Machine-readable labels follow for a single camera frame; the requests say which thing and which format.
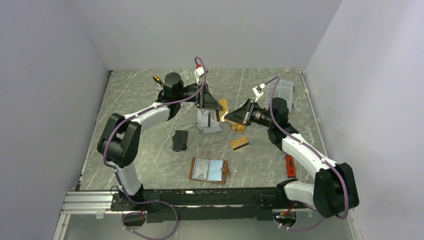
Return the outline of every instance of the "orange object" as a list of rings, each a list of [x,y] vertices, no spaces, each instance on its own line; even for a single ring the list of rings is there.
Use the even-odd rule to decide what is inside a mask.
[[[292,156],[286,154],[285,155],[285,164],[287,167],[287,176],[288,178],[296,178],[296,168],[295,161]]]

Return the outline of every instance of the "brown leather wallet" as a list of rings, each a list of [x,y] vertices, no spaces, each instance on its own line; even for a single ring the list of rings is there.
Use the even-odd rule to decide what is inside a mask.
[[[192,177],[193,176],[193,170],[195,168],[196,159],[197,159],[197,157],[193,157],[193,160],[191,161],[191,167],[190,167],[190,173],[188,175],[188,179],[206,182],[206,183],[214,183],[214,184],[224,184],[225,183],[226,175],[230,174],[230,169],[227,167],[227,160],[223,160],[224,164],[223,164],[223,167],[221,168],[222,181],[208,181],[208,180],[195,179],[195,178]]]

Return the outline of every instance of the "wall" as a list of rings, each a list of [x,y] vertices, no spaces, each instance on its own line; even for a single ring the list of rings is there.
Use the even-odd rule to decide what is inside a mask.
[[[52,239],[107,78],[67,0],[0,2],[0,239]]]
[[[422,239],[424,3],[344,0],[307,69],[330,157],[353,167],[364,239]]]
[[[109,69],[305,69],[342,0],[71,0]]]

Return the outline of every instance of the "gray marble surface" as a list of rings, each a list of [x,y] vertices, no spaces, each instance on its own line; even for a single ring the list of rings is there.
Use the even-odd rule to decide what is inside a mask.
[[[112,72],[83,173],[81,190],[108,190],[117,184],[112,169],[103,165],[102,155],[96,151],[105,124],[113,113],[124,115],[150,106],[158,94],[152,76],[164,79],[171,72],[179,73],[184,85],[195,81],[191,69],[130,69]],[[296,69],[210,69],[207,82],[216,99],[227,99],[231,112],[247,98],[254,98],[254,86],[274,76],[294,82],[294,108],[289,114],[289,122],[306,141],[322,152],[311,108]],[[259,100],[260,106],[264,107],[265,99],[264,94]],[[145,189],[274,187],[287,179],[286,161],[282,158],[284,153],[271,144],[265,127],[252,124],[245,132],[235,132],[228,122],[223,122],[220,124],[222,132],[205,135],[195,125],[196,120],[196,107],[192,103],[183,103],[177,116],[142,134],[135,167]],[[186,151],[172,151],[175,130],[188,131]],[[244,136],[249,140],[250,147],[234,152],[229,142]],[[231,173],[226,183],[189,180],[193,157],[227,160]],[[295,166],[301,181],[312,181],[303,167],[297,162]]]

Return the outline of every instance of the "card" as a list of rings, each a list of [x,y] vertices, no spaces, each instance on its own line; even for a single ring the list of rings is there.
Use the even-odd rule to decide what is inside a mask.
[[[206,180],[208,178],[209,160],[196,158],[194,161],[193,179]]]

